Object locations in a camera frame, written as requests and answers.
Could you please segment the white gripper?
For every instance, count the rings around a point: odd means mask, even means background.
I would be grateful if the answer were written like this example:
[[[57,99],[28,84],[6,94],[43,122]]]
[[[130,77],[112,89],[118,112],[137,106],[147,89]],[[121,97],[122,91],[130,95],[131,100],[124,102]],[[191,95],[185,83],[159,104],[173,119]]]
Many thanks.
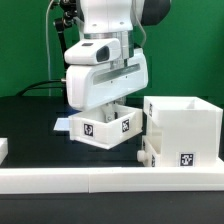
[[[105,104],[103,111],[106,122],[116,119],[112,101],[139,91],[147,84],[147,63],[143,54],[136,54],[129,59],[128,66],[124,68],[111,70],[109,63],[96,66],[72,65],[66,74],[70,106],[85,111]]]

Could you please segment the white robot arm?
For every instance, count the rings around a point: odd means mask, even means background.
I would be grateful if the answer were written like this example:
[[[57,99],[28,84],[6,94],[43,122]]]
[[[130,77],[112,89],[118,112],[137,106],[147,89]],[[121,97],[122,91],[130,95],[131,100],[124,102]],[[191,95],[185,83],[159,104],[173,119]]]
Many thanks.
[[[63,50],[67,99],[71,107],[100,107],[115,119],[114,103],[145,88],[148,70],[133,28],[159,24],[172,0],[59,0],[65,15],[59,30],[78,27],[80,40]]]

